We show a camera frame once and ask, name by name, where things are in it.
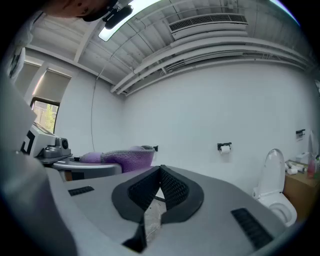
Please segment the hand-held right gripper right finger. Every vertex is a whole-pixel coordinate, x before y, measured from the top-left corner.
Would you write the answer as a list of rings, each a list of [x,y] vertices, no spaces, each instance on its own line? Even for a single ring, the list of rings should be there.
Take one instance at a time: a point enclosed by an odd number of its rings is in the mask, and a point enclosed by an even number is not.
[[[166,212],[161,216],[162,224],[189,220],[204,202],[204,191],[198,183],[165,165],[160,166],[159,184],[166,205]]]

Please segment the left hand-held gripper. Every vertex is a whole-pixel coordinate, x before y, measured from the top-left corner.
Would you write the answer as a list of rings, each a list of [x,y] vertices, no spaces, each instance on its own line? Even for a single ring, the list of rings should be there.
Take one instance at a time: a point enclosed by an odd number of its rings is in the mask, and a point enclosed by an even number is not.
[[[44,166],[56,169],[64,181],[102,178],[122,173],[117,163],[80,162],[79,156],[73,156],[66,138],[58,137],[38,123],[28,131],[21,152],[38,159]]]

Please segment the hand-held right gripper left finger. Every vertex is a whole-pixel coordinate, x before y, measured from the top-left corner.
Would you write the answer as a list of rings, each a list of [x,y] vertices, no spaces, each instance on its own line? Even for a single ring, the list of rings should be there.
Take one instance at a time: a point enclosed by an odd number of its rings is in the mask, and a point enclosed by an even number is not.
[[[160,189],[160,167],[150,170],[117,185],[111,194],[112,203],[119,215],[137,223],[133,237],[122,243],[134,252],[141,253],[147,247],[145,212]]]

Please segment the purple and grey cleaning cloth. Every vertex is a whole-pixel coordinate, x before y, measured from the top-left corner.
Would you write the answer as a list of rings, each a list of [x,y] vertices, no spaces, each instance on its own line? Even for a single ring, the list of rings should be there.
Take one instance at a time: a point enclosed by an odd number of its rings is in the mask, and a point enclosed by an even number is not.
[[[152,146],[133,146],[126,150],[89,152],[80,157],[80,163],[118,164],[122,173],[128,173],[151,166],[156,150]]]

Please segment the white tankless toilet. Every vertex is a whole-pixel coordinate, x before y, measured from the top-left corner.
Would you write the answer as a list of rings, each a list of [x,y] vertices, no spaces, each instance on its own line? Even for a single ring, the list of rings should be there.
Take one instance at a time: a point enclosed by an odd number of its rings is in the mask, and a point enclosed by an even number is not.
[[[295,224],[297,211],[284,195],[286,166],[283,153],[271,149],[264,161],[257,187],[252,196],[272,211],[287,227]]]

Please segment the window with grey blind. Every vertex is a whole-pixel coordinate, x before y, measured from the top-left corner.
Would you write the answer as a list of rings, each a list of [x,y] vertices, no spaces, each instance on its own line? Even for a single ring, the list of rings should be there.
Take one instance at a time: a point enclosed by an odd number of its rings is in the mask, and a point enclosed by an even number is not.
[[[55,130],[60,103],[70,81],[70,76],[48,69],[34,89],[30,106],[36,114],[35,122],[49,132]]]

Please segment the plain cardboard box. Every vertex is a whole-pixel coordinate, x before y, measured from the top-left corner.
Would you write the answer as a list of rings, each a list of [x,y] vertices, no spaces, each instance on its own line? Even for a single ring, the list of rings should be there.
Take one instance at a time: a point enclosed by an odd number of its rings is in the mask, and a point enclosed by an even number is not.
[[[297,222],[305,221],[317,200],[320,179],[310,178],[307,173],[285,174],[283,194],[297,212]]]

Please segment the pink bottle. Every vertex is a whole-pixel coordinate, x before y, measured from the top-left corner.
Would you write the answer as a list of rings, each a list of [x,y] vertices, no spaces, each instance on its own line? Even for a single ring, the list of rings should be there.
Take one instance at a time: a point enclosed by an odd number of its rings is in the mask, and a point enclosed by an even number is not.
[[[317,166],[316,160],[314,160],[313,158],[310,159],[309,163],[308,163],[308,167],[307,167],[307,177],[308,178],[310,178],[310,179],[314,178],[314,175],[316,173],[316,166]]]

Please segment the white ceiling pipes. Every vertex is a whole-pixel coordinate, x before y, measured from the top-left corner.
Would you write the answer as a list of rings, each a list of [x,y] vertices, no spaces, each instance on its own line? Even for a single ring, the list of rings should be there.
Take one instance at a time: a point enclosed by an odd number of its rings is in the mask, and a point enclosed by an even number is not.
[[[263,39],[243,36],[204,38],[180,45],[172,43],[150,55],[114,85],[111,92],[131,95],[157,81],[192,69],[256,60],[288,64],[303,71],[313,64],[310,58],[296,50]]]

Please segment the white air conditioner unit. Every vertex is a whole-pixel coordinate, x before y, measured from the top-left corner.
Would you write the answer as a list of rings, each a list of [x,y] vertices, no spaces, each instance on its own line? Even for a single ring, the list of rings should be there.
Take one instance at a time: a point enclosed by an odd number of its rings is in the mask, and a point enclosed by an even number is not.
[[[210,13],[191,16],[168,24],[175,40],[221,31],[246,31],[248,21],[242,14]]]

